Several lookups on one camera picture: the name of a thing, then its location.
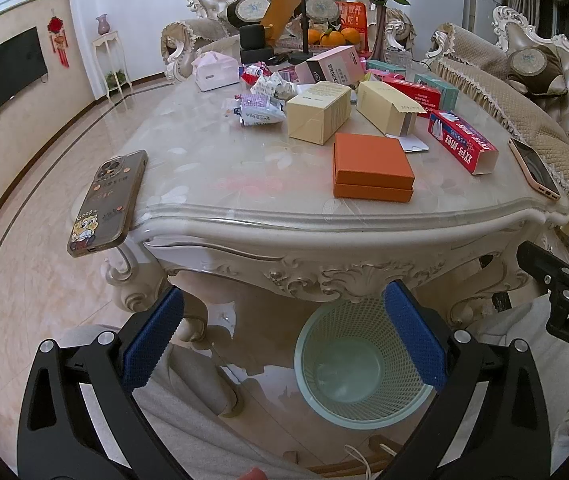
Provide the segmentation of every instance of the flower vase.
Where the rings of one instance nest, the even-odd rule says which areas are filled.
[[[109,22],[106,21],[106,14],[98,16],[96,19],[98,20],[98,34],[100,36],[108,34],[111,30],[111,25],[109,25]]]
[[[383,5],[376,5],[375,14],[377,23],[375,30],[375,43],[373,44],[373,52],[369,59],[374,61],[384,61],[384,46],[386,44],[384,29],[387,27],[387,7]]]

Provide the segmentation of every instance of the phone screen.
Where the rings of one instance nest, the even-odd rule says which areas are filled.
[[[551,191],[559,194],[557,186],[555,185],[555,181],[549,174],[549,170],[547,170],[547,167],[544,165],[541,158],[539,158],[538,153],[536,153],[533,148],[527,146],[519,140],[512,139],[512,141],[515,147],[518,149],[518,152],[520,152],[520,155],[522,155],[522,158],[524,159],[524,162],[527,168],[529,168],[531,176],[535,179],[535,181],[538,184],[542,184],[547,189],[550,189]]]

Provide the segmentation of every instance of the black tv screen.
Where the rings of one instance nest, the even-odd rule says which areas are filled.
[[[36,27],[0,45],[0,107],[47,73]]]

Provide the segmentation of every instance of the metal screw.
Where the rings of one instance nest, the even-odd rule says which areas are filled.
[[[98,342],[101,345],[108,345],[111,344],[115,338],[116,334],[113,332],[103,332],[98,336]]]
[[[47,354],[51,350],[53,350],[53,341],[51,341],[50,339],[47,339],[47,341],[43,341],[42,344],[40,345],[40,352],[42,352],[43,354]]]
[[[526,352],[529,349],[529,345],[524,339],[516,339],[513,343],[513,346],[515,346],[515,349],[518,352],[522,353]]]
[[[471,341],[471,334],[466,330],[456,330],[453,337],[458,343],[466,344]]]

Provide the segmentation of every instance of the teal box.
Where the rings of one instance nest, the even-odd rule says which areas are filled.
[[[368,60],[366,62],[366,70],[369,70],[370,68],[374,68],[376,70],[388,70],[392,74],[402,74],[403,76],[407,75],[407,69],[406,68],[402,68],[401,66],[385,63],[383,61]]]
[[[442,94],[440,99],[440,110],[450,112],[455,110],[458,102],[459,89],[452,84],[443,81],[438,76],[431,74],[416,74],[413,82],[436,88]]]

